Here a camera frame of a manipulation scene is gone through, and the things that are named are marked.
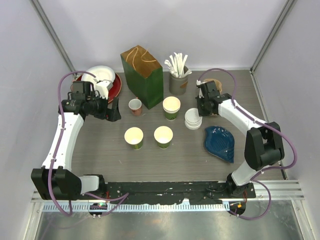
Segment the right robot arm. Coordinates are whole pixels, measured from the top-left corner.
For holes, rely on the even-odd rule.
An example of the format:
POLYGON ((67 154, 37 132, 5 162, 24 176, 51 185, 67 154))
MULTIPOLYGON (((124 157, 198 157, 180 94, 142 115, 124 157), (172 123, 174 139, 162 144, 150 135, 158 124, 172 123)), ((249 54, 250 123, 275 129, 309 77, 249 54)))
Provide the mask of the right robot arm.
POLYGON ((233 198, 243 193, 251 179, 285 156, 280 126, 267 123, 249 113, 228 94, 221 94, 214 81, 196 82, 199 95, 195 98, 202 117, 218 115, 227 119, 245 135, 245 161, 227 176, 226 193, 233 198))

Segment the stack of white lids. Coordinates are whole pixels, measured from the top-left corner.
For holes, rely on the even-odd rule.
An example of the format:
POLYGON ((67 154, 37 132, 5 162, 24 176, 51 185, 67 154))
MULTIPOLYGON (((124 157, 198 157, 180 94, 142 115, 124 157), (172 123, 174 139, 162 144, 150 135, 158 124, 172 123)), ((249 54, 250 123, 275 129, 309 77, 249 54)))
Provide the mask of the stack of white lids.
POLYGON ((203 117, 199 115, 197 108, 190 108, 185 112, 184 124, 190 130, 197 130, 202 125, 203 117))

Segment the stack of green paper cups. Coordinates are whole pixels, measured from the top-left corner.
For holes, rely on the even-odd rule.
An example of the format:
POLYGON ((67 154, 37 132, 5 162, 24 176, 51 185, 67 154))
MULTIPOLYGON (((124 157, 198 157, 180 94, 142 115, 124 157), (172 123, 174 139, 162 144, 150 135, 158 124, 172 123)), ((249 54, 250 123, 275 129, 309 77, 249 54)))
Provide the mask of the stack of green paper cups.
POLYGON ((162 102, 164 116, 169 121, 174 121, 179 113, 181 102, 177 97, 166 97, 162 102))

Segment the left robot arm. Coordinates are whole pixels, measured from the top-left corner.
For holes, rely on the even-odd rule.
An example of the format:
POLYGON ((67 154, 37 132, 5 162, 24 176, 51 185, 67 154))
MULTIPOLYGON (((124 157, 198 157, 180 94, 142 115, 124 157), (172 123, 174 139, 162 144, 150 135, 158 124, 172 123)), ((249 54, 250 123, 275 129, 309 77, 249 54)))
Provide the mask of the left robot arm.
POLYGON ((80 129, 87 116, 115 122, 121 119, 119 100, 108 107, 109 80, 75 81, 67 99, 58 107, 58 125, 49 153, 41 168, 34 168, 31 180, 43 200, 78 200, 89 192, 100 200, 107 192, 101 174, 76 176, 72 173, 72 156, 80 129))

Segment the green paper cup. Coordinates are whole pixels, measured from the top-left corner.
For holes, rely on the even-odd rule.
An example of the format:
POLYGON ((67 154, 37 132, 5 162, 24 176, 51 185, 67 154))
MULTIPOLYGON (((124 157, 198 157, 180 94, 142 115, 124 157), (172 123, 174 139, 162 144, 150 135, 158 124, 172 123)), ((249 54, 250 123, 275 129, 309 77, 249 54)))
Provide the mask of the green paper cup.
POLYGON ((153 134, 157 146, 161 149, 167 149, 170 146, 173 135, 173 131, 168 126, 159 126, 153 134))
POLYGON ((139 150, 143 146, 144 133, 138 127, 131 127, 124 133, 124 140, 134 150, 139 150))

